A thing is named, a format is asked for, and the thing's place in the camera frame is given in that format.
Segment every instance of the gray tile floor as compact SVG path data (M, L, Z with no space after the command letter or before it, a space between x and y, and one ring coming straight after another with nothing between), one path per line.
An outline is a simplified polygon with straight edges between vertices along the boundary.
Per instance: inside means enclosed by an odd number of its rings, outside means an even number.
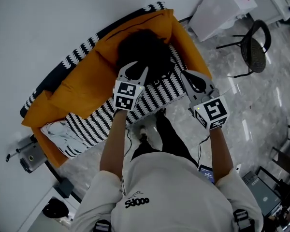
M228 30L205 41L199 42L187 22L182 23L203 56L213 82L227 100L231 113L230 119L223 127L234 165L242 164L240 175L256 170L260 165L276 177L286 177L287 173L269 159L273 146L280 147L288 135L290 124L290 28L282 25L270 26L272 45L267 53L267 66L262 73L248 77L230 78L247 72L240 49L231 46L216 50L216 46L234 42L233 34L245 34L251 22L240 20ZM264 42L261 31L255 38ZM187 96L173 102L167 107L167 117L174 129L197 159L199 143L208 132L192 117L187 110ZM138 128L145 124L153 147L161 149L162 143L155 130L153 116L147 117L131 128L132 146L125 157L123 175L127 172L129 161L137 148ZM88 150L73 160L68 160L58 172L68 177L75 185L76 193L82 198L92 178L99 170L104 143ZM125 149L130 147L126 138ZM210 140L202 144L200 164L211 166Z

